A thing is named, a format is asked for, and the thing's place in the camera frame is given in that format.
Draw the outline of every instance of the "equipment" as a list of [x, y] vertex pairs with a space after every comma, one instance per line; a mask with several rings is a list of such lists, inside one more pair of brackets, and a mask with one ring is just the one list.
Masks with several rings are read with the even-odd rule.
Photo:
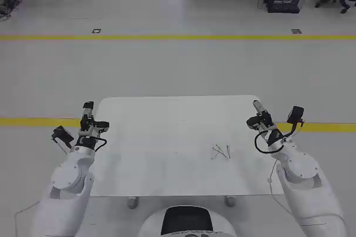
[[[304, 123], [301, 119], [303, 108], [293, 108], [287, 120], [293, 128], [289, 134], [283, 135], [262, 104], [254, 101], [253, 105], [258, 113], [248, 119], [247, 125], [259, 131], [255, 146], [262, 153], [270, 153], [281, 163], [276, 171], [292, 215], [303, 232], [308, 237], [347, 236], [342, 210], [322, 169], [312, 156], [297, 151], [291, 140], [297, 124]], [[106, 122], [94, 121], [92, 109], [93, 103], [85, 104], [77, 144], [71, 149], [66, 162], [54, 171], [50, 186], [44, 192], [34, 217], [32, 237], [75, 236], [78, 232], [93, 184], [94, 177], [88, 168], [94, 162], [94, 147], [97, 140], [103, 140], [100, 133], [109, 128]], [[268, 151], [258, 148], [259, 136], [268, 144]], [[52, 136], [53, 140], [56, 138], [65, 143], [71, 140], [60, 127]], [[298, 187], [311, 180], [313, 185], [310, 188]], [[59, 195], [61, 190], [75, 193], [77, 196], [63, 200]], [[219, 214], [203, 207], [174, 206], [151, 215], [138, 234], [138, 237], [157, 236], [229, 237], [236, 234], [227, 219]]]
[[268, 13], [292, 13], [301, 11], [300, 0], [264, 0]]
[[[319, 1], [316, 2], [315, 8], [318, 8], [318, 7], [320, 7], [321, 5], [328, 3], [329, 1], [330, 1], [330, 0], [319, 0]], [[341, 14], [347, 13], [348, 9], [349, 9], [351, 6], [349, 6], [349, 5], [345, 2], [345, 0], [339, 0], [339, 1], [340, 1], [340, 5], [342, 5], [342, 7], [343, 7], [343, 9], [342, 9], [342, 11], [341, 11], [340, 13], [341, 13]], [[354, 6], [356, 7], [356, 0], [349, 0], [349, 1], [350, 1], [350, 2], [355, 2]]]

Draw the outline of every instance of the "black cable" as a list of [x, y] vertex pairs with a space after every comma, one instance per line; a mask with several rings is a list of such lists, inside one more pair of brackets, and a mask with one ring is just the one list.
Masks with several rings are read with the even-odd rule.
[[266, 131], [262, 131], [262, 132], [260, 132], [259, 134], [257, 134], [257, 136], [255, 137], [255, 148], [256, 148], [259, 152], [261, 152], [261, 153], [263, 153], [263, 154], [274, 154], [274, 153], [277, 153], [277, 152], [281, 151], [281, 150], [284, 148], [284, 145], [282, 145], [280, 148], [278, 148], [278, 150], [273, 150], [273, 151], [268, 151], [268, 152], [265, 152], [265, 151], [261, 150], [261, 149], [257, 146], [257, 138], [258, 138], [260, 135], [262, 135], [263, 133], [267, 133], [267, 132], [268, 132], [268, 131], [266, 130]]
[[20, 4], [22, 0], [4, 0], [0, 4], [0, 19], [4, 18], [3, 21], [6, 21], [11, 17], [11, 12], [16, 9], [18, 4]]
[[97, 140], [101, 140], [103, 141], [104, 143], [101, 144], [98, 148], [95, 149], [95, 152], [97, 152], [100, 148], [102, 148], [103, 146], [105, 146], [107, 144], [107, 140], [106, 139], [103, 139], [103, 138], [100, 138], [100, 137], [95, 137]]

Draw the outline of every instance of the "black panel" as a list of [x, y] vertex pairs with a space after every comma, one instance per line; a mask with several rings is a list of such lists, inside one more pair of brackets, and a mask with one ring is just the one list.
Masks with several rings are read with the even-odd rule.
[[167, 209], [161, 235], [185, 230], [214, 231], [209, 212], [201, 207], [182, 206]]

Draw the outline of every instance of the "cable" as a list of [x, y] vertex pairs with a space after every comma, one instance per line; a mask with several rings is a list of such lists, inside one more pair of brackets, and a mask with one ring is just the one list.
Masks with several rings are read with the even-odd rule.
[[55, 140], [55, 139], [52, 139], [55, 143], [57, 143], [57, 145], [59, 146], [59, 148], [62, 149], [62, 151], [67, 155], [67, 151], [64, 150], [64, 148]]
[[271, 196], [272, 198], [287, 212], [289, 213], [290, 215], [293, 215], [282, 203], [280, 203], [273, 195], [273, 188], [272, 188], [272, 176], [273, 176], [273, 171], [274, 171], [274, 167], [275, 167], [275, 164], [277, 163], [277, 159], [275, 160], [274, 162], [274, 165], [273, 165], [273, 168], [272, 168], [272, 172], [271, 172], [271, 176], [268, 178], [268, 183], [269, 183], [269, 188], [271, 190]]
[[263, 133], [267, 133], [268, 131], [262, 131], [262, 132], [260, 132], [259, 134], [257, 134], [257, 136], [255, 137], [255, 148], [259, 151], [259, 152], [261, 152], [261, 153], [263, 153], [263, 154], [274, 154], [274, 153], [277, 153], [277, 152], [279, 152], [279, 151], [281, 151], [283, 148], [284, 148], [284, 145], [282, 145], [280, 148], [278, 148], [277, 150], [273, 150], [273, 151], [268, 151], [268, 152], [265, 152], [265, 151], [263, 151], [263, 150], [261, 150], [258, 146], [257, 146], [257, 138], [260, 136], [260, 135], [262, 135]]
[[11, 17], [11, 12], [16, 9], [21, 1], [22, 0], [3, 0], [0, 4], [0, 19], [4, 17], [3, 21], [9, 19], [9, 17]]
[[37, 205], [37, 204], [39, 204], [39, 203], [40, 203], [40, 201], [38, 201], [38, 202], [36, 202], [36, 203], [33, 203], [32, 205], [28, 206], [28, 207], [25, 208], [25, 209], [22, 209], [22, 210], [19, 211], [19, 212], [14, 213], [13, 218], [14, 218], [14, 236], [15, 236], [15, 237], [18, 236], [17, 215], [20, 214], [20, 213], [22, 213], [22, 212], [24, 212], [24, 211], [26, 211], [26, 210], [31, 209], [32, 207], [34, 207], [35, 205]]
[[100, 138], [100, 137], [95, 137], [97, 140], [101, 140], [103, 141], [104, 143], [101, 144], [98, 148], [95, 149], [95, 152], [97, 152], [100, 148], [102, 148], [103, 146], [105, 146], [107, 144], [107, 140], [106, 139], [103, 139], [103, 138]]

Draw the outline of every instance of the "table surface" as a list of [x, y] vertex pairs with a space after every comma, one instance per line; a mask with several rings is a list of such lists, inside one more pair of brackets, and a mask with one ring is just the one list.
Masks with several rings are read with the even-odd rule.
[[[96, 120], [108, 121], [90, 170], [91, 196], [270, 194], [274, 159], [254, 146], [254, 95], [106, 98]], [[262, 149], [267, 149], [262, 138]], [[219, 146], [226, 155], [215, 151]], [[283, 190], [274, 172], [273, 193]]]

